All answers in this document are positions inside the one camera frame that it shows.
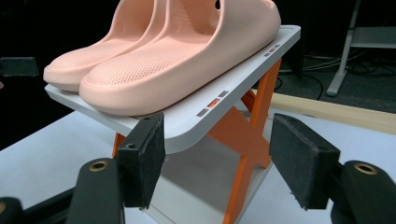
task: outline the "white platform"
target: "white platform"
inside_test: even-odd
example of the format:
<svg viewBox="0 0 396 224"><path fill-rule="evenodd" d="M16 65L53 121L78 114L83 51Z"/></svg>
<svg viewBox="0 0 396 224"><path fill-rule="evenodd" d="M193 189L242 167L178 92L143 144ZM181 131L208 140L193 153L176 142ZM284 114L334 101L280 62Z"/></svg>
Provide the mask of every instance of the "white platform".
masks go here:
<svg viewBox="0 0 396 224"><path fill-rule="evenodd" d="M300 38L300 27L281 26L278 35L267 47L238 64L189 97L166 108L164 113L165 150L167 154L192 147L238 101L262 75ZM88 115L117 133L127 135L139 118L111 116L87 105L71 92L48 85L49 96L76 111ZM218 99L214 106L208 105Z"/></svg>

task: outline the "table surface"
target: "table surface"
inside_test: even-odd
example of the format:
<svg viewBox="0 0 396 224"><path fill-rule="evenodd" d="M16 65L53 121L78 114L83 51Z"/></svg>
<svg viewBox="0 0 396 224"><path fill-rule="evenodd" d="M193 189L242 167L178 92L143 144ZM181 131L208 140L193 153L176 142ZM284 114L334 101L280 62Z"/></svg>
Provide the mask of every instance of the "table surface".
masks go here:
<svg viewBox="0 0 396 224"><path fill-rule="evenodd" d="M274 113L301 120L334 144L342 151L341 163L370 162L396 179L396 135L271 109L264 132L267 139ZM23 207L28 208L74 187L78 170L85 162L111 157L114 134L107 126L73 112L5 148L0 151L0 197L17 197ZM207 138L203 138L197 145L202 147L207 143ZM331 223L331 205L329 202L328 209L323 211L301 209L272 165L240 223L326 224ZM156 223L137 209L127 209L126 217L127 223Z"/></svg>

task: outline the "orange stand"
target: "orange stand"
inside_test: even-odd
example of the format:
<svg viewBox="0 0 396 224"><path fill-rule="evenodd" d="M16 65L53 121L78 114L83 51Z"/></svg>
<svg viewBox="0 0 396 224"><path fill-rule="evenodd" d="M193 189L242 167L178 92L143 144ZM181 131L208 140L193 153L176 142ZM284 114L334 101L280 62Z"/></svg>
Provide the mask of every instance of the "orange stand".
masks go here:
<svg viewBox="0 0 396 224"><path fill-rule="evenodd" d="M255 164L266 168L271 161L269 143L264 139L262 133L280 64L281 59L262 76L257 94L249 90L241 98L251 113L250 120L247 120L233 106L207 133L208 136L241 155L223 219L224 224L235 223L241 213ZM124 139L125 137L121 134L116 134L113 157L117 154L117 148Z"/></svg>

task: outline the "dark background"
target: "dark background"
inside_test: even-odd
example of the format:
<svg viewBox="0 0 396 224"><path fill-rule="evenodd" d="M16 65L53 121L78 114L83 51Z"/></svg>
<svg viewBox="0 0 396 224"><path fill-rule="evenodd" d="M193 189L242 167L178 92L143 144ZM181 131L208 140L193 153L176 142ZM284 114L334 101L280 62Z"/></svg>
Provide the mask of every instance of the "dark background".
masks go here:
<svg viewBox="0 0 396 224"><path fill-rule="evenodd" d="M38 77L0 76L5 85L0 90L0 149L72 112L48 97L42 71L59 55L89 46L105 36L118 2L0 1L0 57L35 57L40 73ZM354 0L275 2L282 24L302 27L301 40L284 62L298 70L304 66L303 55L341 54ZM394 1L363 0L358 24L394 25L394 8Z"/></svg>

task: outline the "slide sandal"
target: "slide sandal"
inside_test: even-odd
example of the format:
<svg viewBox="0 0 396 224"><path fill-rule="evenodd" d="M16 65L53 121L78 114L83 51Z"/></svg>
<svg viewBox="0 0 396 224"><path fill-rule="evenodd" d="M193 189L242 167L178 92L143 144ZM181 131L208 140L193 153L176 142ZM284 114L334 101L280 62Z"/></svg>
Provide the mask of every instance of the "slide sandal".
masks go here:
<svg viewBox="0 0 396 224"><path fill-rule="evenodd" d="M64 91L78 91L81 79L97 64L137 49L163 29L166 1L120 0L107 35L86 48L72 50L44 69L44 80Z"/></svg>
<svg viewBox="0 0 396 224"><path fill-rule="evenodd" d="M114 115L160 111L268 45L280 27L271 0L169 0L165 26L144 47L99 64L80 97Z"/></svg>

